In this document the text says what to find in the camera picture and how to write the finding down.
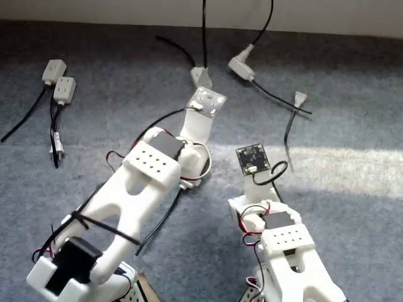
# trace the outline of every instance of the wall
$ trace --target wall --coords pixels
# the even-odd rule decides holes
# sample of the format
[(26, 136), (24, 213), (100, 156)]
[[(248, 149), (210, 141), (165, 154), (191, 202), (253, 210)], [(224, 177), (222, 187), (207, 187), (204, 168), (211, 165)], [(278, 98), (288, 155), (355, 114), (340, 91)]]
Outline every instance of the wall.
[[(259, 29), (270, 0), (207, 0), (214, 28)], [(202, 0), (2, 0), (0, 18), (200, 26)], [(276, 0), (272, 30), (403, 38), (401, 0)]]

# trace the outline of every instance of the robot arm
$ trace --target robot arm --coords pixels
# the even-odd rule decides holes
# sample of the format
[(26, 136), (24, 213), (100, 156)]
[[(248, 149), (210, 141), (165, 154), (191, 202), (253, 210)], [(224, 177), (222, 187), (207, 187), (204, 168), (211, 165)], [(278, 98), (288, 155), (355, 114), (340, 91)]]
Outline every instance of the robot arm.
[(327, 273), (299, 213), (279, 202), (273, 183), (258, 186), (253, 181), (272, 177), (263, 146), (238, 149), (237, 156), (245, 175), (245, 195), (229, 204), (242, 231), (257, 235), (252, 245), (262, 262), (254, 272), (260, 287), (249, 288), (241, 301), (347, 301)]
[[(120, 216), (117, 230), (132, 238), (131, 242), (116, 235), (111, 245), (100, 252), (79, 237), (88, 221), (83, 223), (68, 215), (56, 238), (55, 258), (40, 257), (27, 283), (53, 302), (118, 299), (127, 289), (127, 281), (116, 281), (116, 270), (135, 279), (135, 270), (122, 260), (131, 251), (132, 242), (140, 240), (142, 224), (177, 183), (183, 189), (199, 185), (209, 158), (204, 143), (224, 102), (224, 96), (198, 88), (187, 105), (180, 136), (174, 138), (160, 128), (149, 130), (124, 158), (122, 166), (80, 208), (79, 214), (93, 221)], [(141, 192), (131, 195), (130, 190), (139, 184)]]

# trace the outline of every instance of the gray carpet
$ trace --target gray carpet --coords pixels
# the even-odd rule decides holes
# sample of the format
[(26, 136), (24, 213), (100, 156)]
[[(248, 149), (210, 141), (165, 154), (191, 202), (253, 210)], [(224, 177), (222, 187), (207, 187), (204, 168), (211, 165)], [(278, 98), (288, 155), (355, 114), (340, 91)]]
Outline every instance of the gray carpet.
[[(108, 150), (126, 151), (145, 125), (192, 95), (188, 62), (156, 42), (155, 34), (182, 44), (201, 64), (201, 33), (194, 28), (0, 23), (1, 135), (34, 102), (49, 59), (65, 60), (67, 75), (77, 81), (59, 121), (67, 152), (61, 169), (48, 154), (48, 96), (0, 144), (1, 301), (43, 301), (25, 277), (50, 223), (111, 175)], [(227, 199), (242, 194), (234, 149), (261, 142), (270, 161), (285, 159), (290, 112), (226, 67), (255, 34), (208, 30), (213, 88), (228, 97), (212, 131), (211, 176), (183, 196), (140, 257), (127, 259), (146, 273), (163, 301), (237, 301), (256, 265), (227, 206)], [(334, 282), (351, 302), (402, 301), (403, 41), (267, 33), (249, 63), (271, 92), (309, 96), (305, 108), (314, 114), (297, 117), (289, 137), (295, 172), (287, 171), (278, 187), (301, 213)], [(162, 125), (175, 133), (182, 122), (176, 116)], [(94, 229), (86, 238), (105, 247), (111, 236)]]

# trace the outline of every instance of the white power plug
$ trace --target white power plug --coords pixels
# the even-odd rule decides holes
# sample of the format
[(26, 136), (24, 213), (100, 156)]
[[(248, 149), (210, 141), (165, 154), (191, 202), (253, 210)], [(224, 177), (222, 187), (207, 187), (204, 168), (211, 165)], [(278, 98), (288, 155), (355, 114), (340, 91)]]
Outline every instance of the white power plug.
[(76, 89), (76, 81), (73, 77), (60, 77), (57, 80), (53, 98), (59, 105), (70, 104)]
[(63, 76), (66, 67), (67, 66), (63, 60), (49, 60), (48, 65), (42, 74), (42, 81), (48, 86), (56, 84), (57, 79)]
[(295, 91), (294, 106), (297, 108), (301, 108), (302, 104), (305, 102), (307, 97), (308, 96), (305, 93)]
[[(54, 133), (54, 140), (55, 140), (55, 147), (56, 147), (56, 154), (59, 158), (59, 160), (62, 160), (63, 155), (64, 155), (64, 148), (62, 145), (62, 142), (60, 141), (60, 135), (58, 132)], [(50, 146), (50, 151), (51, 159), (53, 159), (53, 148)]]
[(212, 80), (208, 76), (208, 68), (194, 67), (191, 69), (190, 74), (196, 88), (205, 87), (211, 89), (213, 87)]
[(249, 44), (239, 55), (236, 55), (229, 61), (228, 67), (232, 69), (237, 75), (247, 81), (253, 81), (254, 71), (246, 65), (246, 59), (253, 49), (253, 45)]

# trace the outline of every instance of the circuit board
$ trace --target circuit board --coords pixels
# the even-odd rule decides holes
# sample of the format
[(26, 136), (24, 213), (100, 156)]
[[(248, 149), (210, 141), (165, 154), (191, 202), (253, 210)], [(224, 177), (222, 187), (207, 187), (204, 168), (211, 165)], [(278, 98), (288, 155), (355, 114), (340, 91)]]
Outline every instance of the circuit board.
[(238, 156), (239, 165), (241, 165), (242, 173), (245, 176), (270, 168), (266, 152), (261, 143), (239, 148), (236, 150), (236, 154)]

